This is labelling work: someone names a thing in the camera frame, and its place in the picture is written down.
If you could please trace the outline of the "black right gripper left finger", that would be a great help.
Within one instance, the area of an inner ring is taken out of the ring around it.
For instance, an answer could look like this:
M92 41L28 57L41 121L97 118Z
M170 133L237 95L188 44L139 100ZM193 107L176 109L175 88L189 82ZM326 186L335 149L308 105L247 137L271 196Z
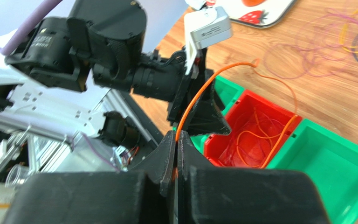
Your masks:
M18 190L5 224L172 224L175 131L127 172L40 173Z

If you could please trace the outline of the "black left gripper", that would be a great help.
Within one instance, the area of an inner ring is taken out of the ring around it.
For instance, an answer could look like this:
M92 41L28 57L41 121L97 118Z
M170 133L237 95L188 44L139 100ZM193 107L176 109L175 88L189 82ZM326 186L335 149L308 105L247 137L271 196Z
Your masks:
M167 120L169 122L180 122L196 93L212 77L213 70L206 68L207 50L208 48L204 48L197 53L191 70L198 73L197 77L191 78L189 75L182 75L180 78L174 100L168 105ZM215 90L214 83L212 81L201 93L201 96L196 100L185 120L185 130L190 136L209 134L229 135L231 133L231 127L222 114L224 105Z

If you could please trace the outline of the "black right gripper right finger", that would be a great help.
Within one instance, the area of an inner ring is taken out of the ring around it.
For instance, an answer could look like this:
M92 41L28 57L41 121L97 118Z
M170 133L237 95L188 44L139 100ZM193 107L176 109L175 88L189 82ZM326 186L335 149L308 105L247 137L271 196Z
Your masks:
M328 224L319 192L294 170L214 166L187 132L177 141L181 224Z

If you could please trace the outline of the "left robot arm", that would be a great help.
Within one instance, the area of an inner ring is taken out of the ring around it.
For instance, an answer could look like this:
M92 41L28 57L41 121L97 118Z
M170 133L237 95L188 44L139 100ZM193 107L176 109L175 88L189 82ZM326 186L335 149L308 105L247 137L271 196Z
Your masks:
M75 126L111 146L133 147L139 128L119 112L80 110L37 93L25 96L34 80L48 88L87 90L98 86L167 102L167 120L189 135L231 132L206 68L207 48L232 36L227 13L190 0L182 49L169 58L143 53L146 12L136 0L77 0L67 17L50 17L57 0L43 1L0 48L0 113L34 114Z

